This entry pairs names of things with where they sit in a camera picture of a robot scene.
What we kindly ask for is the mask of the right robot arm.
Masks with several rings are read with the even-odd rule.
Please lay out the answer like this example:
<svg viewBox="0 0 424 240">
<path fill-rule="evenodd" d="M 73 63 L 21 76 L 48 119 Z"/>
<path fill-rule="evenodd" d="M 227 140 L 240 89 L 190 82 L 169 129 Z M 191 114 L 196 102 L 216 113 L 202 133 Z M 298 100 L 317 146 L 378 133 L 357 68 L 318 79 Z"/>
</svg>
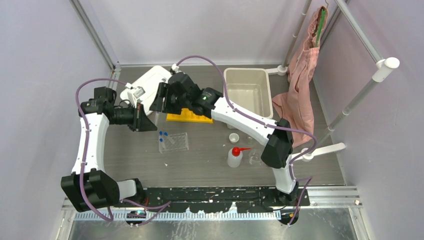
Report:
<svg viewBox="0 0 424 240">
<path fill-rule="evenodd" d="M 297 199 L 299 184 L 290 172 L 289 162 L 293 153 L 293 136 L 289 122 L 274 121 L 232 103 L 226 95 L 213 88 L 199 88 L 185 73 L 173 74 L 158 85 L 151 111 L 181 114 L 189 109 L 198 116 L 231 125 L 264 146 L 261 160 L 272 168 L 277 198 L 283 205 L 291 205 Z"/>
</svg>

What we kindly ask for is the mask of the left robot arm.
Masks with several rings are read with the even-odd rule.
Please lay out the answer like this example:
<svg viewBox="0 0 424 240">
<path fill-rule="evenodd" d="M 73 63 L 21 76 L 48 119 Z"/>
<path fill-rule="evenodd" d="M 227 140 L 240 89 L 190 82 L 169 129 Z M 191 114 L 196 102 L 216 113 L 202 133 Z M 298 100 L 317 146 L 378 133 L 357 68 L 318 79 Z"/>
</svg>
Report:
<svg viewBox="0 0 424 240">
<path fill-rule="evenodd" d="M 133 132 L 153 132 L 158 128 L 147 117 L 140 103 L 127 107 L 115 104 L 117 93 L 108 87 L 94 89 L 93 98 L 80 108 L 81 136 L 76 162 L 71 174 L 61 179 L 60 186 L 78 212 L 118 205 L 126 199 L 141 206 L 146 193 L 138 178 L 116 181 L 106 174 L 104 150 L 107 129 L 125 125 Z"/>
</svg>

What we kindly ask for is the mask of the yellow test tube rack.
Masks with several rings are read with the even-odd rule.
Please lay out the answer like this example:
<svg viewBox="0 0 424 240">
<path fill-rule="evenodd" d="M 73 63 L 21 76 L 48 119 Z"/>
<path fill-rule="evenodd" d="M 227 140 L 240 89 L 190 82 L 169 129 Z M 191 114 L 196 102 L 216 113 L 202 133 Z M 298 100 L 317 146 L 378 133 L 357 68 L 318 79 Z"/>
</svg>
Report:
<svg viewBox="0 0 424 240">
<path fill-rule="evenodd" d="M 186 122 L 186 123 L 207 123 L 213 124 L 214 121 L 211 118 L 208 118 L 203 115 L 196 115 L 194 112 L 188 108 L 183 108 L 180 114 L 171 114 L 168 113 L 166 116 L 166 121 L 168 122 Z"/>
</svg>

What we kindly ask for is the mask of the clear acrylic tube tray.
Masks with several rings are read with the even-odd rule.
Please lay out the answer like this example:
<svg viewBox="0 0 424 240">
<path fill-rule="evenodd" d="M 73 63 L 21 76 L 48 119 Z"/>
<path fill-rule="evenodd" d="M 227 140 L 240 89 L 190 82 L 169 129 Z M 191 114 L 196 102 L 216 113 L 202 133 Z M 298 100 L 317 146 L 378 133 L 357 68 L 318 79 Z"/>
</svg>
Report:
<svg viewBox="0 0 424 240">
<path fill-rule="evenodd" d="M 188 151 L 188 134 L 186 132 L 169 134 L 161 131 L 158 136 L 158 150 L 161 154 Z"/>
</svg>

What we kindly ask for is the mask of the small white cup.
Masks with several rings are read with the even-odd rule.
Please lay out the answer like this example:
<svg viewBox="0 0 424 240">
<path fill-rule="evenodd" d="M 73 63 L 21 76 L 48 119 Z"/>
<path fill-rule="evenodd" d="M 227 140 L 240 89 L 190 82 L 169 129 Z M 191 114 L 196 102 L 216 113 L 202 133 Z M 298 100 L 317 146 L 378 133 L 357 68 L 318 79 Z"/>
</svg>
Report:
<svg viewBox="0 0 424 240">
<path fill-rule="evenodd" d="M 229 134 L 228 139 L 232 144 L 235 144 L 240 140 L 240 136 L 237 133 L 233 132 Z"/>
</svg>

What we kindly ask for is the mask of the beige plastic bin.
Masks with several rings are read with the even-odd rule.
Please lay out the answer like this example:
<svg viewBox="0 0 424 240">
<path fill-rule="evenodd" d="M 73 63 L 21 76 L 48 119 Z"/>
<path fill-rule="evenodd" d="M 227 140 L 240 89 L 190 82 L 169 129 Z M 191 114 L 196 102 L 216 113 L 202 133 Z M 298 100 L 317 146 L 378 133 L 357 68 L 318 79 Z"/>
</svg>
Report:
<svg viewBox="0 0 424 240">
<path fill-rule="evenodd" d="M 273 118 L 270 80 L 265 69 L 229 67 L 223 74 L 233 103 L 263 118 Z"/>
</svg>

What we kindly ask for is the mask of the white red wash bottle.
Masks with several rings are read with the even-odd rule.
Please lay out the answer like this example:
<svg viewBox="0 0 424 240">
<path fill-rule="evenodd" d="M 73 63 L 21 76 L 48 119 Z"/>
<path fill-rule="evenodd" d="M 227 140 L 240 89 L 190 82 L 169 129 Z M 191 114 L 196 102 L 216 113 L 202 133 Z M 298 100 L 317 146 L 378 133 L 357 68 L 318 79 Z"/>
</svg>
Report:
<svg viewBox="0 0 424 240">
<path fill-rule="evenodd" d="M 237 168 L 240 166 L 242 158 L 243 158 L 243 151 L 251 150 L 250 147 L 233 147 L 228 151 L 227 155 L 227 164 L 231 168 Z"/>
</svg>

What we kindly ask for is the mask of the small glass beaker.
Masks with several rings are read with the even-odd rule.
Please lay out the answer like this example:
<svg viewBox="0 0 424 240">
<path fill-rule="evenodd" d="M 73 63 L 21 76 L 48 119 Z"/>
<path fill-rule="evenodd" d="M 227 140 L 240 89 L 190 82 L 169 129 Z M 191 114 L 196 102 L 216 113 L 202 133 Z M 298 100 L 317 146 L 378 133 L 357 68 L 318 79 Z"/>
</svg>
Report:
<svg viewBox="0 0 424 240">
<path fill-rule="evenodd" d="M 245 140 L 245 143 L 248 146 L 253 146 L 255 144 L 255 142 L 256 142 L 256 140 L 254 138 L 252 138 L 251 136 L 249 136 L 249 135 L 247 135 L 244 140 Z"/>
</svg>

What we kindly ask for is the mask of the pink cloth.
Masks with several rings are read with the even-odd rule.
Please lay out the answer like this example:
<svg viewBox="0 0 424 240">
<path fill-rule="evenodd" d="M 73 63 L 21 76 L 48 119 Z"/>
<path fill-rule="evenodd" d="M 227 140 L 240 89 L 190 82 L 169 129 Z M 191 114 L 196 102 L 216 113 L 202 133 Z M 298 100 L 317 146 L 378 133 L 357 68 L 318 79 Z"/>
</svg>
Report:
<svg viewBox="0 0 424 240">
<path fill-rule="evenodd" d="M 322 31 L 326 28 L 329 13 Z M 317 66 L 321 36 L 318 47 L 315 47 L 316 30 L 319 24 L 319 7 L 311 16 L 306 35 L 297 48 L 288 65 L 288 92 L 278 94 L 272 98 L 273 108 L 280 118 L 289 122 L 292 129 L 314 133 L 314 113 L 310 99 L 310 81 Z"/>
</svg>

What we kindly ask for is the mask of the green clothes hanger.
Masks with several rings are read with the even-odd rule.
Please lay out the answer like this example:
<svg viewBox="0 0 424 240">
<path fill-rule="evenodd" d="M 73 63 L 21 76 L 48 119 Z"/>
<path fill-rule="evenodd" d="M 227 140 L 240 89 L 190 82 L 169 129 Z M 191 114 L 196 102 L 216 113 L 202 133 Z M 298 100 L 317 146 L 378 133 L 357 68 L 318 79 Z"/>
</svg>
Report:
<svg viewBox="0 0 424 240">
<path fill-rule="evenodd" d="M 319 14 L 319 22 L 318 22 L 317 29 L 316 29 L 316 32 L 315 32 L 315 36 L 316 36 L 315 47 L 319 46 L 321 32 L 322 32 L 322 29 L 324 27 L 326 16 L 327 16 L 327 9 L 325 7 L 321 7 L 320 8 L 320 14 Z"/>
</svg>

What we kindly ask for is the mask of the aluminium frame rail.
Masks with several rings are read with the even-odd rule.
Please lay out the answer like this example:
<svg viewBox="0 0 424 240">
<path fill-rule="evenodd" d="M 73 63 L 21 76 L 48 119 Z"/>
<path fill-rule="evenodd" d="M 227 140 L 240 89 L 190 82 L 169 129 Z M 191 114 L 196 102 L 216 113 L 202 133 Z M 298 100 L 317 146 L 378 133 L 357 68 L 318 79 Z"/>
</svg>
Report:
<svg viewBox="0 0 424 240">
<path fill-rule="evenodd" d="M 327 210 L 327 209 L 358 209 L 363 206 L 358 191 L 352 186 L 309 186 L 307 187 L 309 206 L 300 206 L 290 211 L 272 210 L 261 213 L 237 213 L 235 207 L 224 213 L 192 213 L 189 210 L 183 213 L 164 212 L 170 202 L 161 206 L 144 209 L 128 202 L 119 203 L 111 208 L 112 215 L 116 221 L 127 221 L 128 223 L 139 223 L 143 220 L 154 221 L 248 221 L 248 220 L 279 220 L 284 224 L 294 224 L 301 210 Z"/>
</svg>

